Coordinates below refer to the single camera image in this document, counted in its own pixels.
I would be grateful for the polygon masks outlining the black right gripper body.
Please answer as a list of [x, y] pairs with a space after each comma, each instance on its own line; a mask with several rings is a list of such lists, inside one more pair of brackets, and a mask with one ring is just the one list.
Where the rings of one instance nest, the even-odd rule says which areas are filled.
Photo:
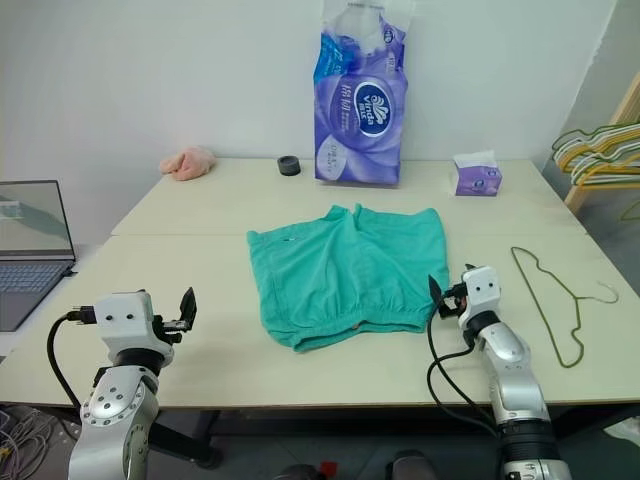
[[464, 282], [447, 289], [438, 301], [438, 314], [444, 318], [459, 318], [466, 310], [468, 291]]

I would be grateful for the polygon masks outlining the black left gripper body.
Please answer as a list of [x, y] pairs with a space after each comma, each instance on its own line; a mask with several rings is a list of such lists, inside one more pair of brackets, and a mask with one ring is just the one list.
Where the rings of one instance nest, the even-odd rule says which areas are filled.
[[183, 334], [190, 331], [190, 321], [180, 319], [165, 322], [161, 315], [154, 315], [152, 330], [158, 340], [168, 345], [179, 344]]

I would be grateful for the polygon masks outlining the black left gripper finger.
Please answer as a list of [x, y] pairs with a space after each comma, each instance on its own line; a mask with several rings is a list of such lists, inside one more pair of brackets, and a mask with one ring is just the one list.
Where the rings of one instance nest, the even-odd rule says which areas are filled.
[[191, 330], [197, 314], [197, 303], [192, 287], [184, 293], [180, 303], [180, 322], [182, 330]]

